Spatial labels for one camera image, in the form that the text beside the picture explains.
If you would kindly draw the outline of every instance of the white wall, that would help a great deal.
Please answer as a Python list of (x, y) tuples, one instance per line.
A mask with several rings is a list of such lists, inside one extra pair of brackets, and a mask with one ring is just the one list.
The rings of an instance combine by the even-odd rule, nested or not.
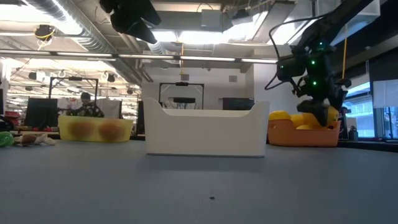
[[(276, 65), (271, 64), (255, 64), (254, 65), (254, 100), (255, 101), (269, 101), (270, 112), (275, 110), (284, 110), (289, 114), (297, 114), (297, 104), (303, 99), (298, 99), (293, 95), (293, 86), (289, 83), (281, 84), (272, 89), (265, 90), (264, 87), (274, 77), (276, 73)], [(270, 86), (273, 86), (280, 81), (276, 78)]]
[[(142, 98), (152, 97), (156, 100), (159, 97), (160, 82), (180, 82), (180, 69), (169, 68), (148, 68), (148, 74), (154, 79), (153, 83), (142, 84)], [(239, 69), (211, 69), (210, 71), (201, 68), (184, 68), (184, 74), (190, 75), (189, 83), (205, 84), (205, 109), (220, 110), (222, 105), (220, 99), (224, 97), (244, 98), (245, 93), (245, 74), (240, 73)], [(236, 75), (238, 82), (230, 83), (229, 76)], [(168, 100), (169, 97), (195, 97), (197, 103), (201, 102), (201, 94), (193, 87), (170, 86), (162, 93), (161, 101)]]
[(252, 65), (245, 75), (245, 92), (247, 98), (254, 98), (254, 65)]

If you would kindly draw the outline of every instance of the green toy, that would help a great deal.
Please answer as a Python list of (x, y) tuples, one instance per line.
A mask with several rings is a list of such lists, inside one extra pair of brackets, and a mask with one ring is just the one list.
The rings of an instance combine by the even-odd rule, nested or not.
[(0, 147), (11, 146), (14, 143), (14, 137), (7, 131), (0, 132)]

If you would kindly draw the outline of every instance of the plush toy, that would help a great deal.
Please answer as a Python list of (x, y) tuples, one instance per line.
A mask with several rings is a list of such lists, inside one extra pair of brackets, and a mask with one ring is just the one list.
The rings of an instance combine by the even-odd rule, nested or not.
[(269, 114), (268, 120), (290, 119), (290, 115), (286, 111), (273, 111)]
[[(322, 125), (317, 121), (316, 117), (311, 113), (303, 113), (304, 124), (307, 124), (312, 129), (323, 129)], [(338, 110), (329, 106), (327, 126), (333, 126), (333, 123), (338, 120)]]
[(51, 146), (54, 146), (56, 144), (56, 142), (52, 138), (47, 137), (47, 134), (40, 134), (40, 135), (24, 134), (22, 136), (14, 138), (15, 145), (21, 145), (24, 147), (40, 145), (43, 142)]
[(302, 114), (290, 115), (290, 119), (293, 121), (293, 125), (295, 128), (304, 125), (304, 116)]
[[(333, 126), (333, 123), (338, 120), (338, 110), (334, 107), (328, 107), (327, 127)], [(269, 114), (269, 121), (278, 119), (290, 119), (296, 129), (327, 129), (323, 127), (316, 117), (311, 113), (293, 114), (289, 115), (286, 111), (273, 111)]]
[(7, 131), (0, 132), (0, 147), (11, 146), (14, 143), (14, 137)]

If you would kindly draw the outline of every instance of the person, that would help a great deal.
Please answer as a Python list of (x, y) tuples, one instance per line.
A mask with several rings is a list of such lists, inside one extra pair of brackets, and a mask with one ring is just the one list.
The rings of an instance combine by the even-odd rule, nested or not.
[(104, 113), (98, 108), (98, 106), (91, 101), (91, 96), (87, 92), (84, 92), (80, 96), (83, 105), (77, 110), (68, 110), (68, 116), (89, 116), (94, 118), (103, 118)]

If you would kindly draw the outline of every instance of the brown plush toy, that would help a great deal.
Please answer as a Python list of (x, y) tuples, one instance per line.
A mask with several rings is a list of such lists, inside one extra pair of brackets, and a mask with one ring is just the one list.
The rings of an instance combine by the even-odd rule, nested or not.
[(15, 145), (20, 145), (24, 147), (40, 145), (43, 142), (51, 146), (54, 146), (56, 144), (56, 142), (52, 138), (47, 137), (47, 134), (24, 134), (22, 136), (14, 138)]

